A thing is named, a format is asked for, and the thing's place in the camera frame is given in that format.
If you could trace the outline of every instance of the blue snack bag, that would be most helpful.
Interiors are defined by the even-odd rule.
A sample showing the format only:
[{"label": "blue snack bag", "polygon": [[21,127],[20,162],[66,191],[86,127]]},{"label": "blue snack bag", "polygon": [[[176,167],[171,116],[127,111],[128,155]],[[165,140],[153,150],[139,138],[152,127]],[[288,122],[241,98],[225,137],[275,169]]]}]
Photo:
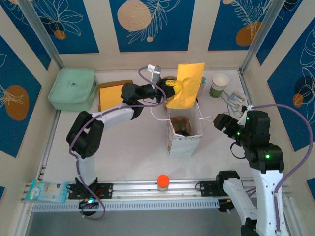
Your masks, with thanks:
[{"label": "blue snack bag", "polygon": [[64,203],[68,194],[68,184],[69,182],[50,183],[34,179],[25,200]]}]

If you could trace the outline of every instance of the white paper bag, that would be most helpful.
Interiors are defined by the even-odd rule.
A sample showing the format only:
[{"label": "white paper bag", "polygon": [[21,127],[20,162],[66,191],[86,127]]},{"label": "white paper bag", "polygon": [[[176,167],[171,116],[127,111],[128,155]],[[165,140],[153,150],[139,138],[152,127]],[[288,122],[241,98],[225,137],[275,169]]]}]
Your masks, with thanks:
[{"label": "white paper bag", "polygon": [[191,125],[191,136],[184,137],[175,133],[172,122],[167,122],[167,148],[169,158],[191,157],[202,137],[198,107],[195,104],[189,109],[167,109],[168,118],[187,117]]}]

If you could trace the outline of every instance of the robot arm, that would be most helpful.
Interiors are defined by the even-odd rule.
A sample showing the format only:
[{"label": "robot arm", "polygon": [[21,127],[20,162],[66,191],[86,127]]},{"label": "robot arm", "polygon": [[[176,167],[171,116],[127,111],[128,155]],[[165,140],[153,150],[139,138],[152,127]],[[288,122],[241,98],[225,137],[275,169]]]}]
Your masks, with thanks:
[{"label": "robot arm", "polygon": [[[242,235],[277,235],[273,194],[276,185],[283,178],[284,160],[280,147],[269,143],[268,114],[251,110],[249,107],[239,121],[229,115],[218,114],[214,119],[214,126],[243,147],[245,158],[249,161],[254,175],[259,211],[244,191],[236,172],[232,175],[229,171],[219,172],[216,179],[218,186],[231,198],[241,218]],[[281,189],[278,199],[281,235],[286,236],[288,232],[284,223]]]},{"label": "robot arm", "polygon": [[[160,67],[149,66],[148,68],[152,72],[152,81],[156,82],[156,84],[162,88],[166,94],[166,98],[170,98],[180,91],[180,84],[160,78]],[[87,126],[87,129],[89,129],[88,132],[81,132],[72,148],[72,151],[76,152],[79,156],[78,163],[82,180],[90,189],[95,190],[94,186],[97,185],[97,177],[94,167],[94,154],[99,148],[102,133],[108,128],[137,118],[143,110],[143,107],[126,108],[125,106],[142,105],[142,103],[138,100],[147,98],[155,98],[157,102],[160,102],[162,97],[163,95],[161,91],[151,84],[139,86],[134,83],[125,83],[122,87],[121,95],[123,102],[116,107],[119,109],[105,115],[103,115],[105,111],[92,114],[83,111],[78,115],[66,138],[69,144],[73,142],[76,135],[80,133],[80,130],[87,122],[89,122],[92,118],[101,115]],[[76,184],[78,186],[77,188],[83,192],[83,194],[88,194],[86,188],[81,185],[80,178],[76,178]]]}]

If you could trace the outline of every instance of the mint green lunch bag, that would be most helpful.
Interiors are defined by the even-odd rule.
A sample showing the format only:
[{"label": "mint green lunch bag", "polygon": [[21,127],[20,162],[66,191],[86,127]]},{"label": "mint green lunch bag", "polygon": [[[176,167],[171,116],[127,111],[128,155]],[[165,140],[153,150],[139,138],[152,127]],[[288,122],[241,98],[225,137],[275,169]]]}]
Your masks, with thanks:
[{"label": "mint green lunch bag", "polygon": [[57,110],[87,111],[93,104],[97,86],[94,70],[63,68],[58,73],[48,100]]}]

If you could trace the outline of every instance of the cardboard box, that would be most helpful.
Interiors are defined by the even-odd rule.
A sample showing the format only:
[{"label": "cardboard box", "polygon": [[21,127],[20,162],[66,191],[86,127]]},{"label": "cardboard box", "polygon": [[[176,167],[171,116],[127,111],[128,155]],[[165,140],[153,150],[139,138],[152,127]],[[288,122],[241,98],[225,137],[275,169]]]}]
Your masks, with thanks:
[{"label": "cardboard box", "polygon": [[108,88],[108,87],[113,87],[113,86],[118,86],[118,85],[123,85],[124,83],[133,83],[132,80],[119,80],[119,81],[111,81],[107,83],[102,83],[98,85],[98,94],[99,94],[99,99],[98,99],[98,111],[101,112],[101,94],[100,94],[100,89],[102,88]]},{"label": "cardboard box", "polygon": [[169,119],[177,116],[187,117],[191,124],[191,136],[184,137],[175,133],[171,121],[167,122],[167,149],[169,158],[191,157],[202,137],[197,105],[195,104],[192,108],[183,110],[167,109],[167,114]]}]

